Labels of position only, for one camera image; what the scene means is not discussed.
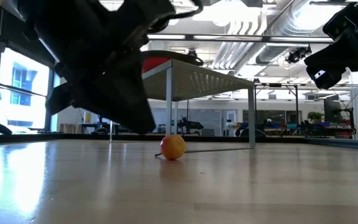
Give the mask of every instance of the potted plant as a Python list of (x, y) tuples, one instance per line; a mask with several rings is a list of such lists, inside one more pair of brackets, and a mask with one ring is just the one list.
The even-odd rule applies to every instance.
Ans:
[(316, 123), (316, 121), (321, 121), (321, 118), (323, 118), (323, 114), (319, 112), (309, 112), (308, 113), (308, 119), (311, 120), (313, 123)]

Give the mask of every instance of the red object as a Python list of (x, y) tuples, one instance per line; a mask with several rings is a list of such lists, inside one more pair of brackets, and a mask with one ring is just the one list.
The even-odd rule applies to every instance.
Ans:
[(165, 57), (147, 58), (146, 60), (143, 61), (142, 73), (148, 72), (151, 69), (153, 69), (159, 65), (162, 65), (163, 63), (165, 63), (169, 60), (171, 60), (171, 59), (165, 58)]

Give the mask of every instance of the wooden floor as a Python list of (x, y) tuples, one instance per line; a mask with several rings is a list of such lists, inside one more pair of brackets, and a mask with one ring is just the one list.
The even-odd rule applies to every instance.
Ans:
[(0, 223), (358, 223), (356, 149), (258, 144), (179, 161), (157, 151), (158, 142), (0, 146)]

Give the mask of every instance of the orange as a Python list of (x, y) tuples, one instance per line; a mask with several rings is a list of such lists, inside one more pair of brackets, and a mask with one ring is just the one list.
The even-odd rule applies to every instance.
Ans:
[(180, 135), (167, 136), (161, 141), (161, 153), (168, 160), (181, 158), (186, 151), (185, 140)]

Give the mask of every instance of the perforated table panel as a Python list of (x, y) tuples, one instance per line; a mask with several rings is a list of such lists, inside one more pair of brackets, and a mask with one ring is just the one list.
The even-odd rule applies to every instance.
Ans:
[(167, 99), (167, 72), (172, 73), (172, 101), (190, 100), (254, 87), (252, 82), (241, 78), (171, 60), (143, 74), (148, 98)]

